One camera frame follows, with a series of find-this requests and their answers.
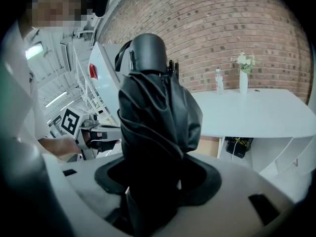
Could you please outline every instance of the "water bottle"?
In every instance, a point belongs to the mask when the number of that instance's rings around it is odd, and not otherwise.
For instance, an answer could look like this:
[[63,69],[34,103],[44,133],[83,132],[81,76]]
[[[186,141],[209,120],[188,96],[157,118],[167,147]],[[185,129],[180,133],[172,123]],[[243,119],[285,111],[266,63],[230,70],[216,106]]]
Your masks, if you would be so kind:
[[223,76],[220,69],[216,69],[215,80],[216,80],[217,94],[222,95],[224,93],[224,84],[223,84]]

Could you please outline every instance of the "person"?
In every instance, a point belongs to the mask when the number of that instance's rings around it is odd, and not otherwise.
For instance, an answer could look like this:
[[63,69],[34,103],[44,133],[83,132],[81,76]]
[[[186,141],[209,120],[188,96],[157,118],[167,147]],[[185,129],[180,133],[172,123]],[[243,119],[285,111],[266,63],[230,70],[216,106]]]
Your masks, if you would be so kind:
[[88,7],[87,3],[82,4],[82,0],[32,0],[26,6],[25,12],[13,23],[1,43],[1,61],[32,100],[17,137],[23,142],[33,143],[40,152],[48,152],[57,157],[81,152],[70,136],[46,138],[49,127],[40,109],[37,81],[28,67],[23,39],[33,28],[45,30],[71,26],[84,12],[88,12]]

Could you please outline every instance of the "fluorescent light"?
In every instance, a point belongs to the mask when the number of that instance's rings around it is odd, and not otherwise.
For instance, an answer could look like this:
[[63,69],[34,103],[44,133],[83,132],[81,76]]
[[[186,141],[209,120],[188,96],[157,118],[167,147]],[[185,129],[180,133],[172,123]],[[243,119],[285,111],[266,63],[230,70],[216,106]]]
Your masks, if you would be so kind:
[[38,43],[34,46],[32,46],[31,48],[29,48],[28,50],[25,51],[25,56],[26,59],[31,59],[32,57],[34,57],[35,55],[42,53],[43,52],[43,46],[41,43]]
[[70,104],[72,104],[74,101],[71,101],[69,104],[65,105],[63,108],[60,109],[60,111],[62,111],[63,109],[65,109],[67,106],[69,106]]
[[65,91],[64,93],[61,93],[58,97],[56,97],[53,101],[49,102],[46,107],[50,106],[52,103],[54,103],[56,100],[58,100],[59,98],[61,98],[62,96],[66,95],[67,92]]

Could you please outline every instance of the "brick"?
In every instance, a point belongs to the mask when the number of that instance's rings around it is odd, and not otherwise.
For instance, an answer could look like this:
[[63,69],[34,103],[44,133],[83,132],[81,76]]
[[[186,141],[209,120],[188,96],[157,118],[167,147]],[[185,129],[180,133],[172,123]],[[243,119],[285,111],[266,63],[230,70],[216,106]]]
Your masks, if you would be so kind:
[[281,0],[122,0],[104,27],[100,42],[125,43],[141,33],[165,42],[179,62],[180,83],[191,92],[214,90],[215,73],[224,87],[238,88],[243,50],[257,64],[249,87],[283,88],[308,101],[313,83],[306,34]]

